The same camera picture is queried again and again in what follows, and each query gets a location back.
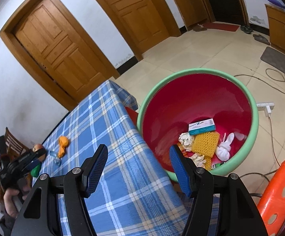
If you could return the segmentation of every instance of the tablecloth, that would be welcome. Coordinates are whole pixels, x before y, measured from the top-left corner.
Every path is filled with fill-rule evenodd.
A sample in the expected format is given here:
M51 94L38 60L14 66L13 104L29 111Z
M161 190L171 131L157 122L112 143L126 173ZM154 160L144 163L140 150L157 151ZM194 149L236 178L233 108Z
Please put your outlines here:
M180 235L188 212L125 106L138 108L136 99L115 82L100 85L45 140L48 151L58 152L59 136L67 136L70 144L61 165L48 155L40 174L64 175L105 144L106 166L95 193L85 199L97 234ZM71 235L63 195L58 199L63 234Z

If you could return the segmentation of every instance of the red doormat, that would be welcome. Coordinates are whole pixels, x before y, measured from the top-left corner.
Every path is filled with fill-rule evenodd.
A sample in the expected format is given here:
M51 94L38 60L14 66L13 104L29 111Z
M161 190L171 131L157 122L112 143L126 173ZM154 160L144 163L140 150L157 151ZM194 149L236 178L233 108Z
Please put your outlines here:
M230 32L235 32L238 30L238 25L229 25L229 24L222 24L222 23L204 23L204 27L207 29L219 29L219 30L225 30Z

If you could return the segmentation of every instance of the teal and white box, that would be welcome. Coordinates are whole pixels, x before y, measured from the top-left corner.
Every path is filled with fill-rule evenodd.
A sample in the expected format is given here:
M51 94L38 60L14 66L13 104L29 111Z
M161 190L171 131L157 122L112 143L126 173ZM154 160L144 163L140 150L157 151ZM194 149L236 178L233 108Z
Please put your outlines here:
M213 119L203 120L189 124L189 134L197 135L209 131L216 130L216 126Z

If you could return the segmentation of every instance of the gray floor mat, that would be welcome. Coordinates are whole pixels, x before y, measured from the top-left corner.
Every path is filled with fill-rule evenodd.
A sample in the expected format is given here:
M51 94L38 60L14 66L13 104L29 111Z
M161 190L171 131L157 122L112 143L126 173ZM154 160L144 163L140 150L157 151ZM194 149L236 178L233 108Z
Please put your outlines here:
M261 60L285 73L285 54L267 47L261 56Z

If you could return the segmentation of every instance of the door frame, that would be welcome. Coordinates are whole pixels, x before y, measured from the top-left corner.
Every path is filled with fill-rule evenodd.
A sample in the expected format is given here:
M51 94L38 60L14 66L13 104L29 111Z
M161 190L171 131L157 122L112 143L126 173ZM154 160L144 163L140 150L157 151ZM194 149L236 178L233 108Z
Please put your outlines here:
M206 7L206 11L207 11L208 16L209 16L209 20L212 23L215 22L216 18L214 16L213 11L212 11L212 7L210 5L210 1L209 0L203 0L203 1L204 1L204 4L205 4L205 7ZM242 15L243 15L244 24L250 26L249 16L247 14L247 9L246 9L246 6L245 6L245 2L244 2L244 0L239 0L239 3L240 3L240 6L241 6L241 11L242 11Z
M142 52L136 45L134 38L131 36L131 34L128 32L126 27L122 24L121 20L119 19L118 15L113 11L111 6L107 3L106 0L96 0L98 4L102 7L102 9L105 11L105 13L108 15L110 20L113 22L113 24L116 26L120 34L123 36L125 41L127 42L128 46L133 51L134 55L138 59L138 61L143 59ZM165 0L152 0L154 6L156 7L156 10L158 11L168 33L169 36L173 37L179 37L181 35L181 31L173 17L173 14L167 5L167 2Z
M32 6L41 0L25 0L11 15L11 17L4 24L0 30L0 37L14 55L17 61L23 66L23 68L45 89L53 98L55 98L63 107L67 110L73 110L78 102L75 101L71 96L69 96L61 87L59 87L49 76L43 71L36 61L30 56L30 54L21 45L19 40L12 33L15 26L25 16L28 11L31 10ZM83 29L79 22L74 18L74 16L69 12L69 10L63 5L60 0L51 0L52 3L58 8L58 10L65 16L68 22L74 27L76 32L83 37L83 40L87 45L94 47L93 51L102 61L102 63L110 67L115 78L119 77L119 73L107 59L107 57L102 53L99 47L91 39L88 33Z

